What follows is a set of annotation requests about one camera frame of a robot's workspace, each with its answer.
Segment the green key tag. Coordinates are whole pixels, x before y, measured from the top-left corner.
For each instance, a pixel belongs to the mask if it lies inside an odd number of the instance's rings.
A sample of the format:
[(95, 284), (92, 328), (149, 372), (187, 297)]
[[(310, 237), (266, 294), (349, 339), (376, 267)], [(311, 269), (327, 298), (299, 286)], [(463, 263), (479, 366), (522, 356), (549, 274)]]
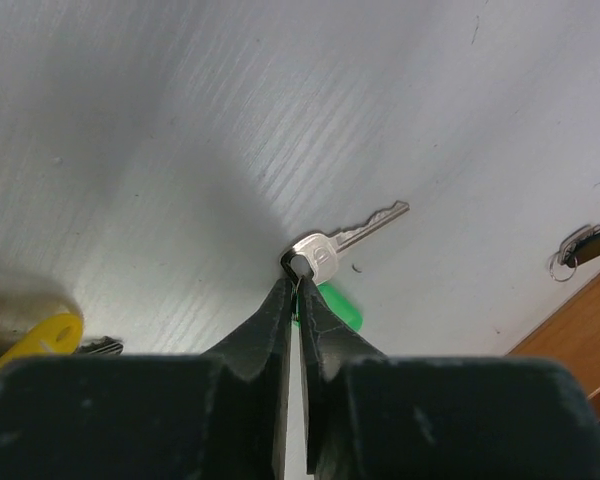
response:
[(295, 283), (303, 274), (309, 274), (327, 306), (345, 325), (359, 332), (364, 323), (362, 313), (330, 281), (338, 272), (342, 257), (354, 245), (409, 211), (408, 202), (396, 200), (354, 226), (330, 234), (321, 231), (306, 233), (281, 255), (281, 267)]

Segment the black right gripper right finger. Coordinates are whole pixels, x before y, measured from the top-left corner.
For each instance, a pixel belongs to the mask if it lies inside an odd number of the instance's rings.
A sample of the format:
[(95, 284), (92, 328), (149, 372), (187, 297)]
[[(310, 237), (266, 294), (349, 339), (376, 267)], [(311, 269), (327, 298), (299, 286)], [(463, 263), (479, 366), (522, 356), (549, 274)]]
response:
[(600, 426), (561, 364), (389, 356), (296, 289), (317, 479), (600, 479)]

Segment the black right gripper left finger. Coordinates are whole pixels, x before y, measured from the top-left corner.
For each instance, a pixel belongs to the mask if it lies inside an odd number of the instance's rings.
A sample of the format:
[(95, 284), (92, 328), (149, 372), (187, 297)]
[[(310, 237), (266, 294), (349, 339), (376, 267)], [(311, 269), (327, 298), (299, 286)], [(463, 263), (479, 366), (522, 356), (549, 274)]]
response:
[(198, 355), (30, 357), (0, 372), (0, 479), (280, 479), (293, 286)]

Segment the metal keyring with coloured keys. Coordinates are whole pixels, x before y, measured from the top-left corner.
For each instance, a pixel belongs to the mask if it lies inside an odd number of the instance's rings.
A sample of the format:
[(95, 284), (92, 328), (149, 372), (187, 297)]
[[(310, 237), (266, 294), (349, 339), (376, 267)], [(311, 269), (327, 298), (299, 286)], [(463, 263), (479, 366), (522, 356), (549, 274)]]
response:
[(121, 339), (84, 331), (82, 310), (61, 285), (25, 273), (0, 274), (0, 371), (32, 356), (123, 352)]

